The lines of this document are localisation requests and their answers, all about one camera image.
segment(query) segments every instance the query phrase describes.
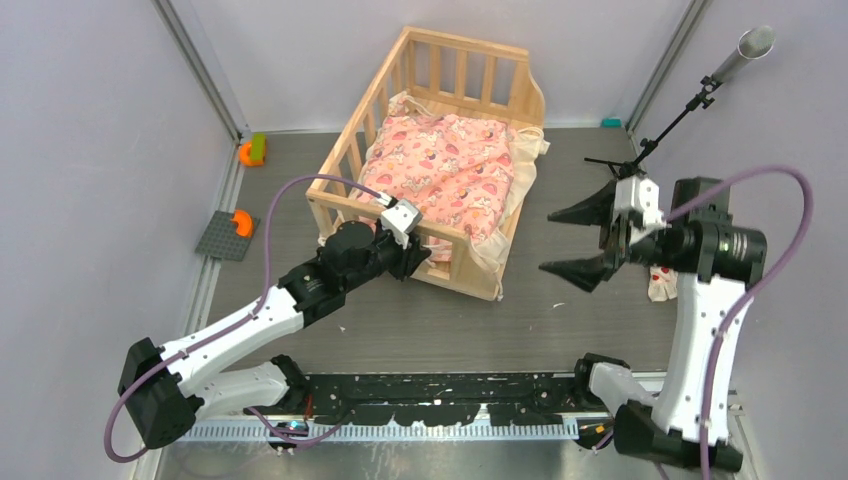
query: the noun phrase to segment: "metal floor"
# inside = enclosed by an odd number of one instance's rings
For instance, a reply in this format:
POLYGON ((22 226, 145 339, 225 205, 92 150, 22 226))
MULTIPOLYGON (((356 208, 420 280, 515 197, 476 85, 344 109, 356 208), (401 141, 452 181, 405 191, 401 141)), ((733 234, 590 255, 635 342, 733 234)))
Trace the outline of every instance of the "metal floor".
MULTIPOLYGON (((486 302, 388 275, 348 295, 347 305, 308 329, 270 343, 234 365, 243 368, 285 353, 305 372, 570 371, 586 352, 625 359, 635 370, 665 370, 674 333, 675 302, 651 304, 647 271, 623 268, 587 294, 538 270, 539 263, 596 255, 598 229, 546 221, 609 180, 584 156, 628 160, 623 130, 551 129, 539 157, 536 184, 525 200, 504 275, 504 300, 486 302)), ((224 262, 209 323, 254 300, 262 288, 262 243, 268 203, 296 175, 317 172, 336 134, 268 137, 265 166, 247 169, 237 208, 261 218, 242 262, 224 262)), ((306 186, 283 197, 273 220, 273 275, 311 258, 318 230, 306 186)))
MULTIPOLYGON (((665 467, 671 480, 700 472, 665 467)), ((277 456, 261 444, 177 444, 168 447, 158 480, 658 480, 651 462, 598 455, 572 441, 324 443, 277 456)), ((716 474, 716 480, 730 478, 716 474)))

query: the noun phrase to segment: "cable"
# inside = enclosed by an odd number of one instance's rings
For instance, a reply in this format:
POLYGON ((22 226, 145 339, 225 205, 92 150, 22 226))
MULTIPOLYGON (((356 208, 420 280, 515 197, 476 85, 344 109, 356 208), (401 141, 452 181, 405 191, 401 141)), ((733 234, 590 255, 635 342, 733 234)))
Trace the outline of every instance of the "cable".
POLYGON ((813 188, 810 185, 809 180, 796 168, 783 166, 783 165, 770 165, 765 167, 756 167, 750 170, 745 170, 743 172, 739 172, 736 175, 733 175, 718 185, 710 188, 706 192, 698 195, 697 197, 689 200, 683 205, 672 210, 668 216, 666 217, 667 222, 671 222, 682 215, 685 215, 690 210, 697 208, 707 201, 709 201, 712 197, 716 196, 718 193, 723 192, 724 190, 730 188, 732 185, 735 185, 743 180, 748 180, 749 178, 757 177, 760 175, 764 175, 767 173, 783 173, 793 177, 798 185, 801 187, 801 193, 804 198, 804 211, 801 215, 801 222, 798 225, 798 230, 795 232, 795 236, 792 238, 792 242, 786 248, 786 251, 777 259, 774 266, 772 266, 769 271, 763 275, 763 278, 754 284, 744 295, 739 297, 739 300, 730 307, 730 310, 722 320, 721 325, 718 327, 718 331, 715 335, 715 340, 713 340, 712 349, 710 350, 710 357, 707 362, 707 371, 704 377, 704 397, 701 401, 701 430, 700 430, 700 454, 701 454, 701 477, 704 480, 710 480, 710 446, 709 446, 709 419, 710 419, 710 404, 712 403, 713 397, 713 381, 715 380, 716 367, 718 365, 718 356, 721 352, 722 343, 724 343, 724 336, 727 334, 727 330, 730 328, 730 325, 733 323, 733 320, 736 318, 736 315, 739 314, 739 311, 744 308, 745 305, 748 304, 751 300, 753 300, 754 296, 759 293, 763 288, 766 287, 774 277, 783 270, 783 267, 789 263, 789 260, 795 256, 795 253, 798 251, 798 247, 801 245, 801 242, 804 240, 804 237, 807 235, 807 230, 810 228, 810 222, 813 218, 813 188))
POLYGON ((170 357, 162 360, 162 362, 156 364, 153 368, 146 371, 142 376, 138 377, 138 379, 133 382, 132 385, 130 385, 129 388, 124 391, 123 394, 121 394, 120 398, 118 398, 118 402, 115 403, 115 406, 112 407, 112 411, 109 413, 109 418, 106 420, 106 429, 103 432, 103 449, 106 451, 106 456, 108 456, 113 462, 129 463, 141 458, 142 455, 147 453, 147 447, 143 447, 138 452, 125 457, 115 452, 115 448, 112 445, 112 431, 115 429, 115 421, 118 418, 118 413, 120 413, 121 409, 124 407, 124 405, 126 405, 127 400, 129 400, 129 398, 136 392, 136 390, 138 390, 139 387, 141 387, 141 385, 143 385, 144 382, 149 380, 151 377, 167 368, 168 365, 171 365, 177 360, 187 357, 190 353, 200 348, 203 348, 206 345, 209 345, 210 343, 214 342, 215 340, 218 340, 223 336, 232 333, 233 331, 248 323, 254 315, 258 314, 259 311, 262 310, 262 307, 265 305, 265 302, 268 299, 268 290, 271 288, 271 223, 274 216, 274 210, 277 208, 277 203, 280 201, 280 197, 282 197, 283 194, 286 193, 289 188, 306 180, 314 179, 334 180, 337 182, 344 183, 345 185, 349 185, 353 188, 362 190, 363 192, 369 195, 373 195, 375 197, 380 196, 379 192, 372 190, 364 185, 360 185, 359 183, 354 182, 353 180, 337 177, 335 175, 325 175, 322 173, 302 175, 286 182, 286 184, 283 185, 280 190, 277 191, 277 194, 274 195, 274 199, 271 200, 271 205, 268 207, 268 224, 265 227, 265 287, 262 289, 262 294, 259 297, 259 301, 256 302, 256 307, 250 313, 248 313, 247 316, 245 316, 238 322, 228 326, 227 328, 224 328, 223 330, 213 335, 204 338, 203 340, 198 341, 197 343, 190 345, 185 350, 177 352, 171 355, 170 357))
POLYGON ((344 419, 341 419, 339 421, 339 423, 337 423, 335 426, 333 426, 333 428, 327 430, 326 432, 322 433, 321 435, 319 435, 315 438, 310 438, 308 440, 302 440, 302 439, 299 439, 299 438, 289 437, 285 432, 283 432, 282 430, 277 429, 277 427, 271 425, 271 422, 269 422, 268 419, 265 418, 265 416, 262 415, 259 412, 259 410, 255 409, 253 407, 248 407, 247 411, 256 415, 259 418, 259 421, 262 422, 262 425, 265 425, 265 428, 267 428, 271 433, 273 433, 275 437, 279 437, 284 442, 288 442, 288 443, 297 445, 297 448, 301 449, 301 450, 307 449, 307 448, 310 448, 310 447, 314 447, 315 445, 321 443, 321 440, 324 440, 325 438, 329 437, 330 435, 336 433, 340 428, 342 428, 342 425, 344 425, 344 419))

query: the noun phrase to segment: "gray wall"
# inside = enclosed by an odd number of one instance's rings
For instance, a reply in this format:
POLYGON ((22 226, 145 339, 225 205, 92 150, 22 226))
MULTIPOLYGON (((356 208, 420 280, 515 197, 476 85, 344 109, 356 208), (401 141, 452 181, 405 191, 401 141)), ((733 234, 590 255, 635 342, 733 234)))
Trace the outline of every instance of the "gray wall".
POLYGON ((126 349, 178 333, 231 143, 150 2, 0 12, 0 478, 126 478, 126 349))
POLYGON ((404 25, 527 48, 549 124, 627 119, 689 2, 176 3, 183 16, 191 16, 193 7, 199 21, 189 22, 192 37, 200 47, 211 45, 204 61, 216 70, 220 61, 229 85, 220 79, 218 85, 227 93, 232 87, 253 131, 339 131, 404 25))
MULTIPOLYGON (((637 132, 658 134, 743 31, 774 27, 774 51, 722 87, 709 110, 687 118, 646 161, 666 206, 675 179, 754 165, 795 165, 813 183, 807 242, 755 300, 734 369, 769 479, 844 478, 848 470, 846 20, 844 0, 713 2, 637 132)), ((800 217, 799 189, 771 177, 736 187, 731 198, 736 223, 769 236, 773 262, 800 217)))

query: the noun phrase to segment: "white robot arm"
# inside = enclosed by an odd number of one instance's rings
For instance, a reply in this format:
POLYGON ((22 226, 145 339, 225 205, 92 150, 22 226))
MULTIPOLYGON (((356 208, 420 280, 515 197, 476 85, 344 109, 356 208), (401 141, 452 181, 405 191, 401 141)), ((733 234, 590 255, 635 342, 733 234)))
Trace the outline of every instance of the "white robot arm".
POLYGON ((430 255, 413 232, 421 212, 406 200, 384 195, 378 201, 387 209, 376 230, 356 221, 341 224, 315 258, 293 268, 268 290, 261 310, 256 311, 260 302, 256 300, 158 348, 149 338, 130 347, 118 385, 120 395, 162 359, 180 357, 141 384, 126 402, 147 448, 174 442, 199 419, 252 406, 296 406, 303 400, 306 379, 285 355, 255 368, 221 372, 259 347, 338 310, 348 292, 384 272, 399 280, 415 272, 430 255), (222 336, 240 322, 246 323, 222 336), (189 347, 212 337, 214 341, 189 353, 189 347))
MULTIPOLYGON (((706 178, 680 180, 673 205, 717 183, 706 178)), ((727 443, 727 392, 739 329, 750 304, 725 334, 717 368, 707 369, 725 313, 762 277, 766 239, 760 231, 733 226, 728 203, 728 193, 718 195, 708 205, 666 224, 659 210, 659 188, 648 178, 634 176, 610 182, 584 202, 548 217, 602 227, 602 255, 540 265, 583 290, 594 290, 625 262, 661 265, 679 273, 677 326, 659 397, 648 394, 621 360, 587 354, 575 366, 584 402, 602 403, 615 415, 613 438, 619 453, 697 467, 700 428, 706 424, 711 463, 729 471, 741 467, 741 454, 727 443), (701 419, 709 377, 714 392, 711 418, 701 419)))

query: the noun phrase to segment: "pink blanket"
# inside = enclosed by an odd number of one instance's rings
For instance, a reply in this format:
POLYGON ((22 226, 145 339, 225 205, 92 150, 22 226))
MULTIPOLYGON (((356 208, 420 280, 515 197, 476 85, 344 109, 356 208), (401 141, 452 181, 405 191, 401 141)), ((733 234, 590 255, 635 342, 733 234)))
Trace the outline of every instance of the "pink blanket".
MULTIPOLYGON (((501 224, 512 185, 513 132, 495 120, 393 110, 369 150, 360 181, 406 198, 427 220, 464 230, 474 245, 485 241, 501 224)), ((450 244, 431 243, 437 245, 431 260, 450 260, 450 244)))

